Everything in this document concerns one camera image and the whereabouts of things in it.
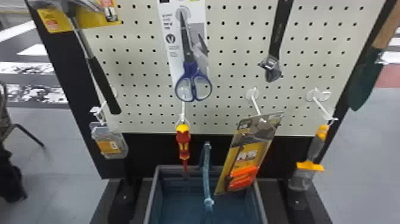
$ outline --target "person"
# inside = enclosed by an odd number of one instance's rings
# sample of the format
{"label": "person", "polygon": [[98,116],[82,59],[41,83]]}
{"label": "person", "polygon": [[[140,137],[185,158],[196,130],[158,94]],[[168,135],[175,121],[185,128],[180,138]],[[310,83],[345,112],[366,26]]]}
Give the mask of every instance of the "person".
{"label": "person", "polygon": [[26,199],[21,170],[10,162],[12,153],[0,143],[0,197],[8,203]]}

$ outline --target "black base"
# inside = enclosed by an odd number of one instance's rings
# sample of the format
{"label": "black base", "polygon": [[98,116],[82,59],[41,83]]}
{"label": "black base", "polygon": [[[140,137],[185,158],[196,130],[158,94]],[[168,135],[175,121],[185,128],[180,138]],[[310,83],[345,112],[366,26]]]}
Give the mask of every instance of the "black base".
{"label": "black base", "polygon": [[[129,186],[124,180],[110,181],[90,224],[143,223],[151,183],[150,179],[136,180]],[[275,179],[259,179],[258,185],[269,224],[332,224],[314,185],[295,194]],[[299,198],[302,207],[292,206]]]}

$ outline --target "hammer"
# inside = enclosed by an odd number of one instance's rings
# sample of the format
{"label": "hammer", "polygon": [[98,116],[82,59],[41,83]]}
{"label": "hammer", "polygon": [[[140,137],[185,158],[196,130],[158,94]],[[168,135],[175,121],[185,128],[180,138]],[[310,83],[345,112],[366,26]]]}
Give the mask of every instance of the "hammer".
{"label": "hammer", "polygon": [[93,54],[93,51],[88,44],[88,40],[86,39],[85,34],[79,26],[79,22],[76,18],[78,6],[85,7],[86,9],[95,13],[104,13],[103,7],[94,1],[92,2],[91,0],[28,0],[28,3],[36,10],[56,8],[67,16],[72,30],[79,41],[83,54],[85,55],[89,73],[95,78],[96,83],[107,102],[110,113],[120,114],[121,107],[114,97],[113,91],[107,81],[104,71],[99,64],[99,61]]}

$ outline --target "gray floor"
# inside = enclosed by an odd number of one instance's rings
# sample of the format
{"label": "gray floor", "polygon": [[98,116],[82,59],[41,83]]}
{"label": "gray floor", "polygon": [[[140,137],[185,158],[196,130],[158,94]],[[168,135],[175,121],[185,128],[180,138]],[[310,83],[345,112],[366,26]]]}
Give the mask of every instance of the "gray floor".
{"label": "gray floor", "polygon": [[29,198],[0,199],[0,223],[89,223],[107,181],[100,180],[70,110],[10,108],[14,122],[31,130],[44,151],[15,130],[5,141],[24,175]]}
{"label": "gray floor", "polygon": [[333,223],[400,223],[400,89],[347,113],[314,180]]}
{"label": "gray floor", "polygon": [[[400,223],[398,99],[400,89],[375,89],[343,121],[323,160],[326,171],[314,181],[333,223]],[[13,205],[0,200],[1,223],[89,223],[107,182],[99,179],[70,111],[10,113],[48,149],[18,131],[5,142],[22,168],[29,199]]]}

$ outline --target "blue tool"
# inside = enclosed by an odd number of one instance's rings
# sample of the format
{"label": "blue tool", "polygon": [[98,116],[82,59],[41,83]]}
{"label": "blue tool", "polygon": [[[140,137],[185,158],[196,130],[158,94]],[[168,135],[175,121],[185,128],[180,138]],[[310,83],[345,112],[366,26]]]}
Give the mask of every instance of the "blue tool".
{"label": "blue tool", "polygon": [[213,86],[211,81],[204,75],[195,60],[194,53],[191,49],[191,41],[189,40],[188,27],[180,13],[180,34],[182,36],[184,73],[179,78],[175,86],[176,96],[185,102],[193,102],[194,100],[202,101],[211,95]]}
{"label": "blue tool", "polygon": [[203,150],[201,152],[204,155],[204,159],[202,159],[199,163],[203,162],[203,190],[204,190],[204,214],[201,218],[200,223],[205,224],[207,221],[210,224],[214,223],[213,214],[214,214],[214,200],[211,198],[210,194],[210,154],[211,154],[211,144],[210,142],[205,142],[203,146]]}

